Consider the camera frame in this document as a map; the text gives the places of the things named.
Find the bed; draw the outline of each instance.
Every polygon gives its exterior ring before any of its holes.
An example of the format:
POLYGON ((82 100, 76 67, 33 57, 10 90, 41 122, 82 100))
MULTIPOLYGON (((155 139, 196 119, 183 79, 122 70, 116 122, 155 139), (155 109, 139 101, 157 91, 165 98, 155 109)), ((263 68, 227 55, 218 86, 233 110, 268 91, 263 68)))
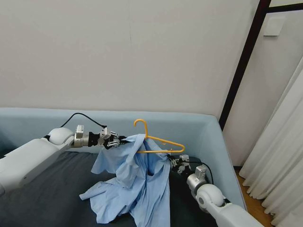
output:
MULTIPOLYGON (((43 137, 74 112, 79 111, 0 108, 0 152, 3 154, 31 139, 43 137)), ((151 135, 185 144, 187 154, 207 163, 212 169, 214 184, 231 202, 245 208, 222 132, 213 116, 151 112, 84 113, 125 136, 143 133, 143 127, 134 128, 132 123, 137 118, 144 118, 151 135)), ((75 117, 66 127, 74 130, 77 124, 85 125, 87 131, 99 130, 98 126, 81 117, 75 117)), ((97 224, 89 200, 79 199, 79 194, 96 182, 114 177, 106 172, 99 175, 90 172, 99 150, 98 147, 71 149, 60 155, 31 183, 0 197, 0 226, 135 226, 128 214, 109 224, 97 224)), ((216 226, 215 220, 199 209, 178 174, 170 174, 169 184, 171 226, 216 226)))

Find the hanger hook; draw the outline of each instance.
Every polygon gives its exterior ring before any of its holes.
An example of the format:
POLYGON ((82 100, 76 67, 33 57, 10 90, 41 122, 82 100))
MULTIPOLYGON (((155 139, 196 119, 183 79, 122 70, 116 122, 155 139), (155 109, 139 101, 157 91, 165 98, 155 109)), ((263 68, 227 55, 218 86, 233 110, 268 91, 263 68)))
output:
POLYGON ((146 121, 143 120, 143 119, 137 119, 137 120, 134 121, 134 127, 136 127, 137 122, 143 122, 144 128, 145 128, 145 138, 147 138, 148 137, 148 131, 147 131, 147 123, 146 123, 146 121))

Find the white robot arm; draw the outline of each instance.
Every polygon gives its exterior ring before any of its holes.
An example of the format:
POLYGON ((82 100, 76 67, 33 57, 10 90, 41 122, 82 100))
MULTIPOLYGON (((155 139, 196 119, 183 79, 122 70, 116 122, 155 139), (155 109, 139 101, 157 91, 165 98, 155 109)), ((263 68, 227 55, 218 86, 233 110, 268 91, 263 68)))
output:
POLYGON ((246 210, 226 199, 219 188, 207 183, 205 176, 208 167, 197 166, 193 173, 189 166, 188 155, 180 155, 179 159, 172 161, 172 166, 173 170, 187 179, 191 194, 200 209, 210 213, 218 227, 263 227, 246 210))
POLYGON ((75 133, 67 128, 53 129, 47 136, 29 141, 6 154, 0 159, 0 196, 31 182, 71 147, 104 145, 109 149, 127 143, 122 140, 124 136, 118 136, 108 128, 99 134, 84 134, 83 131, 83 125, 78 125, 75 133))

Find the light blue shirt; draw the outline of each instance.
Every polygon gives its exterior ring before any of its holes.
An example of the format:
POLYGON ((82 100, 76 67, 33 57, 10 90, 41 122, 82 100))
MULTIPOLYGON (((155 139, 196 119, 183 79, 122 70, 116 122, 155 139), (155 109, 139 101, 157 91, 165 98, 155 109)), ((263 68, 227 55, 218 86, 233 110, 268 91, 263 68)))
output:
POLYGON ((100 151, 92 172, 115 173, 116 177, 98 182, 80 195, 90 198, 97 223, 109 223, 129 212, 138 227, 169 227, 169 170, 166 153, 137 153, 161 150, 144 134, 127 137, 125 145, 100 151))

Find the plastic hanger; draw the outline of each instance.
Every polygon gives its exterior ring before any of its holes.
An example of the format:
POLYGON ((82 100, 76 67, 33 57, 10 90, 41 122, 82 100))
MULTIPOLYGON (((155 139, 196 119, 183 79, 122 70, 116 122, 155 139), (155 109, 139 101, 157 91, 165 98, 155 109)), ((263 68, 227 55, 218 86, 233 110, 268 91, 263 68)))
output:
POLYGON ((154 136, 149 136, 148 131, 147 131, 146 121, 143 120, 143 119, 137 119, 137 120, 134 121, 134 127, 136 127, 137 122, 143 122, 144 127, 145 127, 145 138, 150 138, 150 139, 153 139, 153 140, 159 140, 163 144, 169 143, 169 144, 172 144, 172 145, 175 145, 175 146, 178 146, 178 147, 182 148, 182 150, 173 150, 173 149, 170 149, 170 150, 146 150, 146 151, 138 151, 138 153, 181 153, 185 150, 185 146, 182 145, 182 144, 178 144, 178 143, 171 142, 169 140, 164 140, 164 139, 154 137, 154 136))

